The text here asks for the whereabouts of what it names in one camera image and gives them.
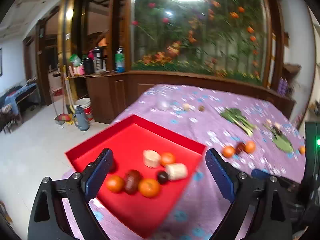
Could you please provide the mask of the orange tangerine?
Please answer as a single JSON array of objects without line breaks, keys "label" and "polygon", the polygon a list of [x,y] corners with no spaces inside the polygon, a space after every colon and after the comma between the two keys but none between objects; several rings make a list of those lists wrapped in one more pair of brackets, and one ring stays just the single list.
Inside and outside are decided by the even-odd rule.
[{"label": "orange tangerine", "polygon": [[124,185],[125,181],[118,175],[111,175],[106,181],[106,187],[112,193],[120,193]]},{"label": "orange tangerine", "polygon": [[142,179],[138,184],[138,191],[146,198],[156,197],[160,190],[160,183],[154,179]]},{"label": "orange tangerine", "polygon": [[174,164],[175,162],[176,162],[176,157],[174,154],[169,152],[161,154],[160,164],[162,166]]},{"label": "orange tangerine", "polygon": [[254,153],[256,149],[256,145],[254,141],[247,141],[245,143],[245,149],[244,151],[248,154]]},{"label": "orange tangerine", "polygon": [[225,158],[231,158],[233,155],[235,155],[235,148],[233,146],[225,146],[222,149],[222,155]]}]

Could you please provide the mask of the small tangerine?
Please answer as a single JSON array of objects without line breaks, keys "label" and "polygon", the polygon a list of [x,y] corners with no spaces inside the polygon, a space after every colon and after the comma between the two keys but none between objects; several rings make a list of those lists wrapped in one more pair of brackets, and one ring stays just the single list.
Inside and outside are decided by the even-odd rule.
[{"label": "small tangerine", "polygon": [[301,155],[304,155],[305,154],[305,146],[300,146],[299,152]]}]

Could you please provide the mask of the white sugarcane chunk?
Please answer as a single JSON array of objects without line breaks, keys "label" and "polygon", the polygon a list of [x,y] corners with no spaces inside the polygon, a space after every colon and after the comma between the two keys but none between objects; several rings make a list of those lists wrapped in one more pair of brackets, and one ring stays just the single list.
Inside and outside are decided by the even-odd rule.
[{"label": "white sugarcane chunk", "polygon": [[153,150],[143,151],[143,162],[144,165],[149,168],[157,168],[160,165],[161,156]]},{"label": "white sugarcane chunk", "polygon": [[170,181],[185,179],[188,176],[188,169],[183,163],[174,163],[165,166],[165,172]]}]

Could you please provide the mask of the large red date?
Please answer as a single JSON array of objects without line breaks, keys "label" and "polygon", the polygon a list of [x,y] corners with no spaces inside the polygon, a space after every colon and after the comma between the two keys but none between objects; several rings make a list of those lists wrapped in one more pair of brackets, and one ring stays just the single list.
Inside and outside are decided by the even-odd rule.
[{"label": "large red date", "polygon": [[116,171],[117,171],[117,162],[116,162],[116,159],[113,159],[112,165],[111,165],[111,167],[109,169],[109,173],[112,174],[112,173],[114,173]]}]

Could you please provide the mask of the large green leaf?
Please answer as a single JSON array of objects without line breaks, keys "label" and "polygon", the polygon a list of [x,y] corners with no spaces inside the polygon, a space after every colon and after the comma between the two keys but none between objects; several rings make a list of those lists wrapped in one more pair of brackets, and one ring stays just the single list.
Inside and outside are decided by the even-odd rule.
[{"label": "large green leaf", "polygon": [[281,133],[277,134],[273,129],[273,127],[276,127],[276,126],[264,125],[264,127],[272,133],[272,135],[273,135],[272,141],[278,149],[280,149],[281,151],[283,151],[285,153],[292,153],[293,152],[293,145],[291,144],[289,139],[282,133],[282,131],[279,128],[278,129],[281,131]]}]

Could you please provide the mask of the purple floral tablecloth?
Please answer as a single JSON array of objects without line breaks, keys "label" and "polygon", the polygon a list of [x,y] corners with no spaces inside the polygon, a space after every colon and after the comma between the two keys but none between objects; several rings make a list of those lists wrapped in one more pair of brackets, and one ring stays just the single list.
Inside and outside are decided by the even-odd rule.
[{"label": "purple floral tablecloth", "polygon": [[[90,206],[99,223],[111,239],[208,239],[229,208],[205,163],[205,153],[214,148],[222,153],[225,146],[236,146],[239,142],[254,141],[254,153],[245,152],[228,158],[228,162],[240,171],[251,173],[259,169],[276,176],[300,182],[305,170],[305,156],[299,152],[304,139],[289,120],[271,103],[247,96],[208,89],[190,90],[171,99],[167,111],[157,109],[158,91],[145,92],[137,101],[117,116],[112,125],[136,115],[184,137],[203,144],[202,160],[192,175],[181,198],[177,201],[162,224],[147,238],[142,238],[121,223],[95,198]],[[190,110],[185,111],[183,104]],[[203,105],[205,111],[199,111]],[[256,126],[249,137],[238,126],[220,116],[226,108],[237,108]],[[293,145],[292,153],[285,153],[273,143],[272,133],[264,127],[266,120],[278,127]]]}]

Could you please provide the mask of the bok choy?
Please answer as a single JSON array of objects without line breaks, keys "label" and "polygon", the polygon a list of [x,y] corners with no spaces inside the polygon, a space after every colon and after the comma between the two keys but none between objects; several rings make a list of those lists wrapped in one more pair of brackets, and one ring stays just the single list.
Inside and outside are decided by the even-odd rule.
[{"label": "bok choy", "polygon": [[253,136],[256,126],[250,123],[239,109],[226,108],[223,112],[220,113],[220,116],[238,126],[249,137]]}]

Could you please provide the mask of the purple bottles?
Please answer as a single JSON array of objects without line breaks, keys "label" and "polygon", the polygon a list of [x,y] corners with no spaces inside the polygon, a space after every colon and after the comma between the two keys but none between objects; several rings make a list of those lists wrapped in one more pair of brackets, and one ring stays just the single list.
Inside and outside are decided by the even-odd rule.
[{"label": "purple bottles", "polygon": [[288,92],[289,84],[287,79],[280,78],[277,93],[281,96],[288,97],[290,93]]}]

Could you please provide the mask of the small white chunk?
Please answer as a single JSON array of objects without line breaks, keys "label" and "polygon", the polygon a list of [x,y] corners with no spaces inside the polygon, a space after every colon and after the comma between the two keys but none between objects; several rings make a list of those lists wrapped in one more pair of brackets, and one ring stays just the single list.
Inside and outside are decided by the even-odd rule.
[{"label": "small white chunk", "polygon": [[183,104],[183,109],[184,109],[185,111],[189,111],[189,110],[190,110],[190,105],[189,105],[188,103],[184,103],[184,104]]}]

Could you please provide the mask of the grey floor thermos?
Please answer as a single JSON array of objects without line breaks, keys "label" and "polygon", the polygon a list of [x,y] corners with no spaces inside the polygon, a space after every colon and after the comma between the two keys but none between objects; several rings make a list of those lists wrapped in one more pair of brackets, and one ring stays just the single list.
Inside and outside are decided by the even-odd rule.
[{"label": "grey floor thermos", "polygon": [[73,114],[75,126],[82,132],[89,130],[89,122],[87,120],[84,109],[78,105],[76,106],[75,113]]}]

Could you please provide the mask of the red shallow tray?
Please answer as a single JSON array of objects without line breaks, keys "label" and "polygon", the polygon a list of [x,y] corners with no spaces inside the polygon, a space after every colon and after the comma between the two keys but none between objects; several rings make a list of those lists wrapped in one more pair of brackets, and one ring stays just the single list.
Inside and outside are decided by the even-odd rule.
[{"label": "red shallow tray", "polygon": [[185,179],[168,182],[158,196],[146,198],[140,193],[112,193],[103,185],[98,200],[127,228],[147,238],[162,224],[189,184],[202,160],[206,147],[194,140],[132,115],[101,131],[68,150],[65,155],[77,172],[95,161],[103,149],[113,152],[117,168],[115,174],[123,177],[129,170],[139,171],[143,178],[155,179],[157,169],[143,163],[143,151],[172,153],[178,163],[188,170]]}]

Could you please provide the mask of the clear plastic cup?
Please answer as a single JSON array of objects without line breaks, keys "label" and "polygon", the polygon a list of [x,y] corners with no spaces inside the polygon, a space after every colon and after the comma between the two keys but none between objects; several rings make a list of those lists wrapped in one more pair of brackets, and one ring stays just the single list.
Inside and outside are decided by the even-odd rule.
[{"label": "clear plastic cup", "polygon": [[158,91],[157,109],[159,111],[167,111],[171,105],[171,94],[169,91]]}]

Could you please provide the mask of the white bucket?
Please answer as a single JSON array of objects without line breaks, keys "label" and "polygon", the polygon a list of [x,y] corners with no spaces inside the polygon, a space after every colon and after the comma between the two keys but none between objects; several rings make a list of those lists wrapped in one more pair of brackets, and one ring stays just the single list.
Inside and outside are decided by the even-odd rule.
[{"label": "white bucket", "polygon": [[74,105],[80,106],[84,110],[84,112],[87,116],[87,119],[89,121],[93,120],[92,106],[91,106],[90,98],[81,98],[81,99],[77,100]]}]

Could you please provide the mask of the wooden cabinet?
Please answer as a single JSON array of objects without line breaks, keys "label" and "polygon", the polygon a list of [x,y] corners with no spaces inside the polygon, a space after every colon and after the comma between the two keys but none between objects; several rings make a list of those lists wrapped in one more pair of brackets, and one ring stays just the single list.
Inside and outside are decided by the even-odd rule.
[{"label": "wooden cabinet", "polygon": [[111,123],[121,112],[137,101],[145,92],[164,89],[170,98],[176,100],[190,90],[223,91],[249,96],[272,103],[287,118],[291,116],[295,101],[281,96],[274,90],[241,81],[223,79],[209,75],[131,70],[120,74],[92,74],[71,77],[70,86],[75,100],[89,97],[93,118],[97,122]]}]

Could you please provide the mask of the flower display glass case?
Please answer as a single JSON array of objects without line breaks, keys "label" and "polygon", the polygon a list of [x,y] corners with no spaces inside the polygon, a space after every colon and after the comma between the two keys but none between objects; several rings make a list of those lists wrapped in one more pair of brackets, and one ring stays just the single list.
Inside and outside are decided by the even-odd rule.
[{"label": "flower display glass case", "polygon": [[262,85],[265,0],[131,0],[132,69]]}]

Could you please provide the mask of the black thermos jug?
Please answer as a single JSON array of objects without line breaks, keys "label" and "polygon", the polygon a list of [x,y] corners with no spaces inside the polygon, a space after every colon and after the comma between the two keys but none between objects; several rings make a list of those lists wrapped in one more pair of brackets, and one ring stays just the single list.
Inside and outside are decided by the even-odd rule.
[{"label": "black thermos jug", "polygon": [[94,70],[96,74],[106,71],[105,57],[103,55],[103,47],[95,47],[93,49],[94,55]]}]

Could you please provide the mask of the green water bottle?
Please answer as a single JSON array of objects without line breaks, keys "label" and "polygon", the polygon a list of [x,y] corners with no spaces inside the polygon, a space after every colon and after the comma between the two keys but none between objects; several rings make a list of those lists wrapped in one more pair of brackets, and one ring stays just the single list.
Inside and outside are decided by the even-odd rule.
[{"label": "green water bottle", "polygon": [[125,57],[123,48],[119,47],[115,54],[115,62],[116,62],[116,72],[122,73],[125,72]]}]

